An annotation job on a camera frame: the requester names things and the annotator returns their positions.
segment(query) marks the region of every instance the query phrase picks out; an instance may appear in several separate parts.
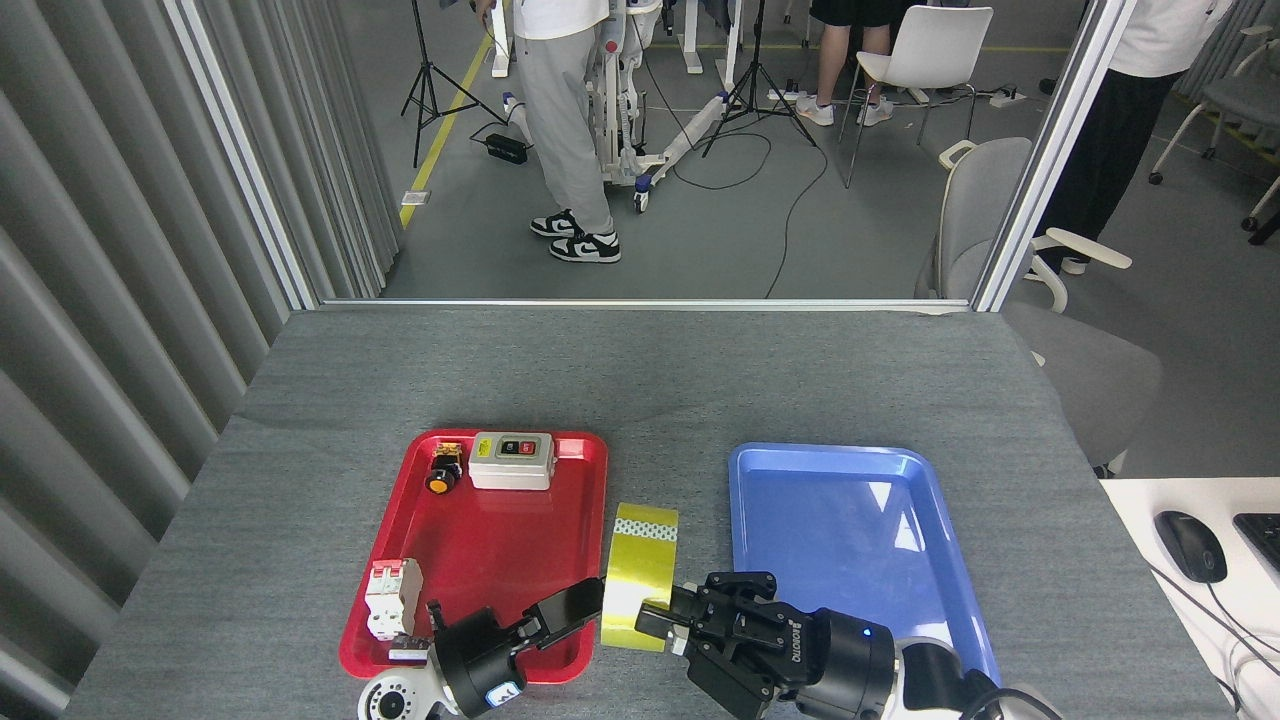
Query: label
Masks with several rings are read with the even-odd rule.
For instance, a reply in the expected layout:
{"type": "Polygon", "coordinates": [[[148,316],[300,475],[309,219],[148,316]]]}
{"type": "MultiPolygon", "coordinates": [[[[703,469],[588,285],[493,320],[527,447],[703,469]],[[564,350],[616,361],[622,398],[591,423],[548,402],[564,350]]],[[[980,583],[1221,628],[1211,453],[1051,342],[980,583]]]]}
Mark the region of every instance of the label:
{"type": "Polygon", "coordinates": [[[518,694],[520,694],[520,688],[516,687],[516,683],[507,680],[506,683],[485,693],[484,700],[485,702],[489,703],[489,707],[498,707],[499,705],[507,702],[508,700],[518,694]]]}

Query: white chair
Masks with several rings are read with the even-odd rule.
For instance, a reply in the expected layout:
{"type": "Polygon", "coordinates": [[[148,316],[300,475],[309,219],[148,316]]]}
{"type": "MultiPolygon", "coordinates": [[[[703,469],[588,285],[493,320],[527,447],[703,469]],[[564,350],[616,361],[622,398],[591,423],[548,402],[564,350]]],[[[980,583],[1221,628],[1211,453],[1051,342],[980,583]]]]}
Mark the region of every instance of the white chair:
{"type": "MultiPolygon", "coordinates": [[[[1190,127],[1196,115],[1199,115],[1206,108],[1216,106],[1219,109],[1213,138],[1210,141],[1208,147],[1201,152],[1201,158],[1206,160],[1211,159],[1217,151],[1217,141],[1222,137],[1222,119],[1228,115],[1254,123],[1265,129],[1280,129],[1280,38],[1271,36],[1270,26],[1247,27],[1240,32],[1245,36],[1266,36],[1266,40],[1257,50],[1249,53],[1244,60],[1240,60],[1240,64],[1235,67],[1230,76],[1204,86],[1204,100],[1192,108],[1187,119],[1183,120],[1183,124],[1178,127],[1178,132],[1174,133],[1174,138],[1169,141],[1169,146],[1165,147],[1165,151],[1160,154],[1160,159],[1151,168],[1151,174],[1147,177],[1151,184],[1164,182],[1165,176],[1160,172],[1160,168],[1165,165],[1169,152],[1178,146],[1178,141],[1187,132],[1187,128],[1190,127]],[[1248,70],[1253,68],[1258,58],[1263,59],[1265,67],[1260,72],[1249,73],[1248,70]]],[[[1280,188],[1280,178],[1276,178],[1271,183],[1262,200],[1258,200],[1258,204],[1249,210],[1249,217],[1240,222],[1242,228],[1249,232],[1258,229],[1258,213],[1262,211],[1262,206],[1271,200],[1277,188],[1280,188]]]]}
{"type": "MultiPolygon", "coordinates": [[[[837,142],[845,137],[845,124],[849,122],[849,113],[854,106],[854,92],[861,73],[867,73],[867,78],[870,81],[867,87],[868,94],[876,86],[883,87],[886,85],[924,90],[957,85],[968,87],[972,96],[969,126],[964,133],[968,138],[969,131],[973,128],[973,111],[978,101],[978,94],[969,85],[969,78],[978,63],[978,51],[987,36],[991,15],[991,8],[932,8],[928,5],[908,8],[892,54],[858,53],[854,87],[849,91],[849,102],[845,105],[845,117],[840,122],[837,142]]],[[[932,102],[924,105],[924,119],[920,122],[920,132],[915,137],[916,145],[924,137],[924,124],[929,122],[932,108],[932,102]]],[[[858,160],[858,146],[863,140],[863,129],[861,123],[859,123],[858,137],[854,140],[854,156],[849,159],[849,177],[845,178],[845,187],[849,187],[854,179],[854,163],[858,160]]]]}

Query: white t-shirt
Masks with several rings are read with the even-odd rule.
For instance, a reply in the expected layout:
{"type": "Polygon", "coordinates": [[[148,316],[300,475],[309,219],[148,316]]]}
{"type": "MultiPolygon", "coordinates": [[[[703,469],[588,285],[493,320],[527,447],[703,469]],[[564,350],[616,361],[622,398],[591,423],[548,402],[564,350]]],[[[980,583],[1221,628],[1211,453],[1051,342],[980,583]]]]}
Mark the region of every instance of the white t-shirt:
{"type": "Polygon", "coordinates": [[[609,0],[511,0],[511,8],[525,40],[566,37],[609,17],[609,0]]]}
{"type": "Polygon", "coordinates": [[[1137,0],[1108,67],[1134,77],[1164,77],[1185,70],[1231,9],[1231,1],[1137,0]]]}

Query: blue tray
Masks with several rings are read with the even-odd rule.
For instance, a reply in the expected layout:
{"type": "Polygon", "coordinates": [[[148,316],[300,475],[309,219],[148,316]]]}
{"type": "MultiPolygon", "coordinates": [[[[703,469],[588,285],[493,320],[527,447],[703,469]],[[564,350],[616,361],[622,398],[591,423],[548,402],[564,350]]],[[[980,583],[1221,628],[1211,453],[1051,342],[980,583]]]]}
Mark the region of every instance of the blue tray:
{"type": "Polygon", "coordinates": [[[927,635],[1000,684],[938,479],[888,447],[751,442],[728,462],[733,569],[768,570],[778,600],[927,635]]]}

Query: tripod stand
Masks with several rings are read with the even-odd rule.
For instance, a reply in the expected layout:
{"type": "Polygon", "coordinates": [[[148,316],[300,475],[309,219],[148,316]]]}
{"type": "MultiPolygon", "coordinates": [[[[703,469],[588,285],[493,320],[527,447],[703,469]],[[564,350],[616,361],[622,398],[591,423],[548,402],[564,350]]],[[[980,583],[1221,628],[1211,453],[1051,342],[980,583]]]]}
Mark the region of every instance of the tripod stand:
{"type": "Polygon", "coordinates": [[[755,13],[755,28],[754,28],[755,49],[751,51],[751,64],[746,67],[746,72],[742,73],[742,77],[739,78],[739,81],[733,85],[733,91],[730,92],[728,95],[727,106],[732,108],[735,104],[733,101],[737,100],[739,102],[741,102],[742,109],[736,113],[726,113],[726,115],[721,118],[719,124],[716,126],[716,132],[712,133],[712,138],[707,143],[707,149],[703,150],[703,158],[705,158],[707,154],[712,151],[712,145],[716,145],[716,140],[723,132],[724,123],[736,120],[742,115],[749,115],[751,113],[755,113],[756,115],[788,117],[792,120],[795,120],[796,128],[800,131],[800,135],[803,135],[805,140],[809,141],[809,145],[813,145],[814,147],[818,146],[818,143],[814,142],[813,136],[809,135],[809,131],[805,129],[804,123],[800,122],[799,115],[796,115],[795,108],[792,108],[791,104],[787,102],[786,97],[783,97],[782,91],[778,90],[778,85],[773,82],[773,78],[769,77],[769,72],[765,70],[764,65],[760,64],[760,31],[764,28],[764,1],[765,0],[760,0],[760,6],[755,13]],[[778,97],[778,101],[782,104],[783,108],[782,110],[778,110],[777,105],[774,105],[771,109],[762,109],[756,106],[755,104],[756,76],[764,76],[764,81],[769,83],[769,87],[773,90],[774,96],[778,97]]]}
{"type": "Polygon", "coordinates": [[[412,87],[408,88],[408,97],[404,99],[404,105],[401,108],[401,117],[404,117],[404,111],[408,110],[410,104],[417,105],[417,138],[413,141],[413,167],[417,167],[417,154],[422,145],[422,128],[431,124],[444,115],[451,115],[453,113],[461,113],[462,110],[468,110],[476,105],[481,106],[490,115],[494,117],[499,123],[507,124],[507,120],[494,113],[488,105],[480,101],[479,97],[471,95],[467,88],[462,87],[453,78],[444,73],[431,58],[426,54],[426,38],[422,37],[422,15],[417,12],[417,0],[411,0],[413,4],[413,24],[417,26],[417,49],[422,53],[422,67],[417,70],[417,77],[413,78],[412,87]],[[435,100],[435,83],[431,82],[431,73],[435,73],[448,81],[449,85],[457,87],[463,95],[471,99],[471,102],[466,105],[460,105],[457,108],[451,108],[448,110],[440,110],[439,102],[435,100]]]}

